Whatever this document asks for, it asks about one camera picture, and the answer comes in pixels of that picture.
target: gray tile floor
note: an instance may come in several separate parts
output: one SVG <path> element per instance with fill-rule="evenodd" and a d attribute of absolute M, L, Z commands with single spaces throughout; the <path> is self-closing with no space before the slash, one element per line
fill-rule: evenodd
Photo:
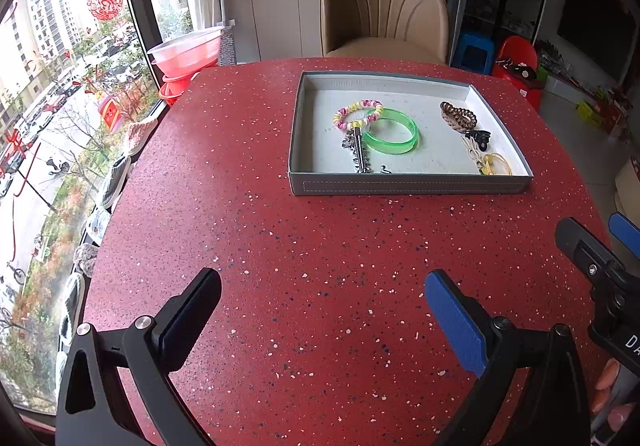
<path fill-rule="evenodd" d="M 633 143 L 610 139 L 602 130 L 588 125 L 578 116 L 574 104 L 553 93 L 543 93 L 540 117 L 571 157 L 607 227 L 609 216 L 616 212 L 613 200 L 616 175 L 629 155 L 640 152 Z M 640 276 L 640 261 L 613 235 L 610 241 L 611 250 L 627 270 Z"/>

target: blue gripper pad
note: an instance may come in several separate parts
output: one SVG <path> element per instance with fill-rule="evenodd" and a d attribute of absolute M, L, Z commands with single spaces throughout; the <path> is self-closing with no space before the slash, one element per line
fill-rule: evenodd
<path fill-rule="evenodd" d="M 458 298 L 462 293 L 455 285 L 452 288 L 440 272 L 430 272 L 424 281 L 424 296 L 462 368 L 479 378 L 488 362 L 486 342 Z"/>
<path fill-rule="evenodd" d="M 609 217 L 609 230 L 625 247 L 640 259 L 640 229 L 620 213 Z"/>

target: brown spiral hair tie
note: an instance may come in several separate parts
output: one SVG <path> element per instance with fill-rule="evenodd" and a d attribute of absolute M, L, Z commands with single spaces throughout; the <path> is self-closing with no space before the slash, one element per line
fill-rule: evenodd
<path fill-rule="evenodd" d="M 466 108 L 456 108 L 450 102 L 443 101 L 440 103 L 440 109 L 465 130 L 473 130 L 478 124 L 476 114 Z"/>

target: chair backrest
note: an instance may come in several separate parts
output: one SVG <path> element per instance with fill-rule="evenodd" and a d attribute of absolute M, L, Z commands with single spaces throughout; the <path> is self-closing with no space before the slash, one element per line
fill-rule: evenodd
<path fill-rule="evenodd" d="M 535 71 L 538 70 L 536 49 L 521 36 L 510 36 L 505 39 L 496 56 L 497 60 L 503 60 L 504 58 L 511 58 L 514 64 L 525 63 Z"/>
<path fill-rule="evenodd" d="M 322 53 L 356 38 L 409 41 L 447 60 L 449 16 L 444 0 L 320 0 Z"/>

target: red plastic chair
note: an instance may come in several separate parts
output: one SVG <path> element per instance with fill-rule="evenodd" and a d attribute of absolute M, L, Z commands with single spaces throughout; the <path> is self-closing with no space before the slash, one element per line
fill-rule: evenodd
<path fill-rule="evenodd" d="M 533 48 L 529 41 L 520 36 L 510 36 L 504 41 L 502 47 L 500 47 L 500 51 L 498 51 L 498 55 L 496 56 L 496 61 L 504 60 L 506 58 L 511 58 L 511 61 L 513 61 L 514 64 L 525 63 L 536 72 L 538 71 L 538 55 L 536 54 L 536 49 Z M 499 77 L 500 79 L 508 80 L 520 91 L 536 111 L 540 109 L 542 90 L 533 90 L 529 88 L 524 82 L 511 76 L 510 73 L 497 64 L 494 64 L 491 75 Z"/>

